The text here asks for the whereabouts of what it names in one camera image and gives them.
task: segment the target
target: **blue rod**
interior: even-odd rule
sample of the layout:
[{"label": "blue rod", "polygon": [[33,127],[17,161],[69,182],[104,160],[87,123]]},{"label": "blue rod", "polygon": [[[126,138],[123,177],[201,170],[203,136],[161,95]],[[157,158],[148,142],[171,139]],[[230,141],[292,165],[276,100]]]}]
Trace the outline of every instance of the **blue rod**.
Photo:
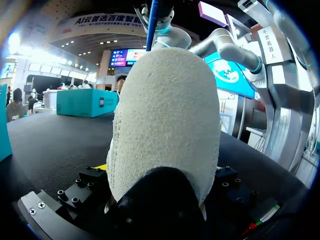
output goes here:
[{"label": "blue rod", "polygon": [[148,34],[146,36],[146,51],[151,50],[152,42],[154,39],[154,34],[156,31],[156,26],[158,22],[157,11],[158,11],[159,0],[152,0],[150,16],[149,16],[149,25],[148,25]]}]

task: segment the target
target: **white label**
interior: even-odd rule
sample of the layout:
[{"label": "white label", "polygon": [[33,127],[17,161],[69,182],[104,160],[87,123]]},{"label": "white label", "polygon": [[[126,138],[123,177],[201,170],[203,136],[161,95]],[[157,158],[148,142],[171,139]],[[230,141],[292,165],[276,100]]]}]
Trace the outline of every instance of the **white label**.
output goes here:
[{"label": "white label", "polygon": [[286,84],[284,68],[281,65],[272,66],[273,84]]},{"label": "white label", "polygon": [[265,63],[274,64],[283,62],[280,47],[271,26],[260,29],[258,35],[262,44]]}]

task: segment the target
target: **purple sign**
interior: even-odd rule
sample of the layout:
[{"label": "purple sign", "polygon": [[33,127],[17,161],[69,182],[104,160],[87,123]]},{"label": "purple sign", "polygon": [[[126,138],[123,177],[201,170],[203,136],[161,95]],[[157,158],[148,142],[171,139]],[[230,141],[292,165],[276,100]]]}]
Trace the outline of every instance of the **purple sign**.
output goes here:
[{"label": "purple sign", "polygon": [[215,24],[218,24],[222,27],[227,26],[227,21],[224,15],[224,12],[219,8],[211,6],[203,1],[198,3],[200,17],[207,19]]}]

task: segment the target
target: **banner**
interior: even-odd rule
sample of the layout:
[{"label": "banner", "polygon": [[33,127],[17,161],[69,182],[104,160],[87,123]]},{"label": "banner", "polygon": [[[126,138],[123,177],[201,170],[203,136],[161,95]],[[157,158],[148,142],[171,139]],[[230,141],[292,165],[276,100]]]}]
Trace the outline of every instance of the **banner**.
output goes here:
[{"label": "banner", "polygon": [[146,37],[144,26],[135,14],[95,13],[60,21],[49,42],[87,34],[117,33]]}]

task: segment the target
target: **blue sign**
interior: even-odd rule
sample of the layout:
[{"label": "blue sign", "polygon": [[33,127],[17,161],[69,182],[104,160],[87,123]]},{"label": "blue sign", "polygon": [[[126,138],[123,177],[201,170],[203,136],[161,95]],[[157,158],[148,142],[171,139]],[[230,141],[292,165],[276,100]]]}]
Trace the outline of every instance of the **blue sign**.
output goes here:
[{"label": "blue sign", "polygon": [[6,97],[7,84],[0,85],[0,162],[12,154],[7,130]]},{"label": "blue sign", "polygon": [[244,66],[236,64],[233,61],[223,60],[218,52],[207,56],[204,61],[209,65],[214,74],[217,88],[248,98],[255,98],[255,90],[250,86],[243,74],[246,70]]}]

